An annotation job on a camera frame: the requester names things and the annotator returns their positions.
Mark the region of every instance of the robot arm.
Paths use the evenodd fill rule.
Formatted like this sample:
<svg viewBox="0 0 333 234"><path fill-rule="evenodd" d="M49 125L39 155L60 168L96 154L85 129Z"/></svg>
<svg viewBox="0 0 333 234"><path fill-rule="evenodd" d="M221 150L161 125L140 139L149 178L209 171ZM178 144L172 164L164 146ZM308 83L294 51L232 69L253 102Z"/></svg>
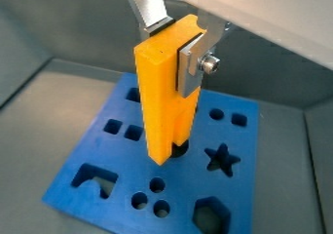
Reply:
<svg viewBox="0 0 333 234"><path fill-rule="evenodd" d="M172 145L190 136L202 73L213 73L213 47L226 21L198 10L180 21L168 17L162 0L129 0L139 19L136 65L148 155L161 165Z"/></svg>

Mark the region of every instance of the yellow rectangular peg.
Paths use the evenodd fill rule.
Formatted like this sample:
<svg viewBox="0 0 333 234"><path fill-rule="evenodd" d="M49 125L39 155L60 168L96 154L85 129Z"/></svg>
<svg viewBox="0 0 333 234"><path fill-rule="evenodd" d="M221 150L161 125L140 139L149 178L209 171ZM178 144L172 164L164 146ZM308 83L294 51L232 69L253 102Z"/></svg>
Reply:
<svg viewBox="0 0 333 234"><path fill-rule="evenodd" d="M186 98L177 92L177 52L205 32L196 20L185 16L135 48L147 149L158 165L192 131L200 88Z"/></svg>

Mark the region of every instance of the blue foam board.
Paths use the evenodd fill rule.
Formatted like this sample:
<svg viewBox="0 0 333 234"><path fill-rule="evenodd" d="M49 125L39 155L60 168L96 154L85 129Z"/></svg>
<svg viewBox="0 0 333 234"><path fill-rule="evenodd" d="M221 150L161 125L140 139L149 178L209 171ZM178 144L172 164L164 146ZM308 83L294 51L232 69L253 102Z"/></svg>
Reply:
<svg viewBox="0 0 333 234"><path fill-rule="evenodd" d="M201 90L188 151L157 166L137 87L137 76L124 74L44 203L113 233L204 233L217 219L217 233L249 234L256 102Z"/></svg>

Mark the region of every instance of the hexagonal hole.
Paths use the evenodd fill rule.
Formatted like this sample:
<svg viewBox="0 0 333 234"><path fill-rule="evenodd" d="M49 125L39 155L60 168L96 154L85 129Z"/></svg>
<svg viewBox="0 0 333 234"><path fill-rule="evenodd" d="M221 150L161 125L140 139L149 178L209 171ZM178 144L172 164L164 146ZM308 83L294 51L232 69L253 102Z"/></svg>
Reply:
<svg viewBox="0 0 333 234"><path fill-rule="evenodd" d="M202 234L228 234L230 211L217 198L198 199L194 203L193 222Z"/></svg>

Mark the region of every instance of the screw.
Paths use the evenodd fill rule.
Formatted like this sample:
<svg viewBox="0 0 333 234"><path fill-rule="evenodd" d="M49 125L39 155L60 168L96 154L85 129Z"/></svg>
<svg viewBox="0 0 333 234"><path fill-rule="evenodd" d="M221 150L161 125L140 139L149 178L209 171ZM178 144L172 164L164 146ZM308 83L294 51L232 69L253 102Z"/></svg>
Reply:
<svg viewBox="0 0 333 234"><path fill-rule="evenodd" d="M217 71L220 59L216 58L212 53L208 53L198 62L198 69L206 74L212 74Z"/></svg>

